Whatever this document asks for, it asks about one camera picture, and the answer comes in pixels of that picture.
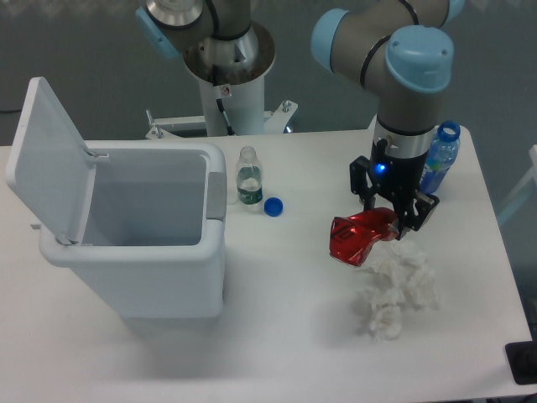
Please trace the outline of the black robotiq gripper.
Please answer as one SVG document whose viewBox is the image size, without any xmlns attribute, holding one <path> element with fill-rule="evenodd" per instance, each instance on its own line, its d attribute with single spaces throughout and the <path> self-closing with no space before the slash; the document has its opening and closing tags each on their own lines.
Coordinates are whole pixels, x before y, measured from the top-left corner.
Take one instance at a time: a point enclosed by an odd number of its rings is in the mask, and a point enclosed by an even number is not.
<svg viewBox="0 0 537 403">
<path fill-rule="evenodd" d="M 359 156 L 349 165 L 351 192 L 365 211 L 374 208 L 376 195 L 394 204 L 398 240 L 408 231 L 419 231 L 440 204 L 436 195 L 419 191 L 431 140 L 432 127 L 396 133 L 375 126 L 370 161 Z"/>
</svg>

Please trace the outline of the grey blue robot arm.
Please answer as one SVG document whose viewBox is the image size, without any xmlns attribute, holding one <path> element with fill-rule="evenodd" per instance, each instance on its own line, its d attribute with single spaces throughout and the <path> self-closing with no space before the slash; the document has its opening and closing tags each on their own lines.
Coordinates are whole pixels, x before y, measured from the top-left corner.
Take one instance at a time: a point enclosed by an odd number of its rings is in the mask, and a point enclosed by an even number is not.
<svg viewBox="0 0 537 403">
<path fill-rule="evenodd" d="M 378 98 L 369 157 L 351 163 L 350 186 L 366 209 L 389 201 L 398 234 L 419 230 L 438 205 L 420 177 L 451 80 L 454 45 L 443 26 L 461 1 L 380 1 L 363 13 L 332 9 L 313 29 L 310 51 L 328 71 Z M 211 136 L 261 134 L 271 34 L 248 1 L 145 1 L 136 19 L 164 58 L 181 57 L 199 82 Z"/>
</svg>

